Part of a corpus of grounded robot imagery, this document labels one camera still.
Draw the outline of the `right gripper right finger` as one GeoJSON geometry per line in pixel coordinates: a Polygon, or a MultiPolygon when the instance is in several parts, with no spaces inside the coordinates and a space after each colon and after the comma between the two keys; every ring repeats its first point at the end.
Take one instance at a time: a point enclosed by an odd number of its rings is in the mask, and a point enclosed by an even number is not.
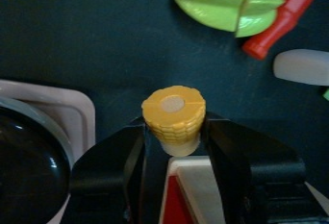
{"type": "Polygon", "coordinates": [[[307,169],[289,146],[210,112],[202,142],[226,224],[283,224],[308,218],[307,169]]]}

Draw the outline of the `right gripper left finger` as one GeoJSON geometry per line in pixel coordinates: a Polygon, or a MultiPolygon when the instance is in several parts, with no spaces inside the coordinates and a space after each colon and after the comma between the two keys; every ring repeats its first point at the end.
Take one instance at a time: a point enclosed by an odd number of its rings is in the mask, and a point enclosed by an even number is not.
{"type": "Polygon", "coordinates": [[[140,224],[146,123],[137,118],[75,163],[61,224],[140,224]]]}

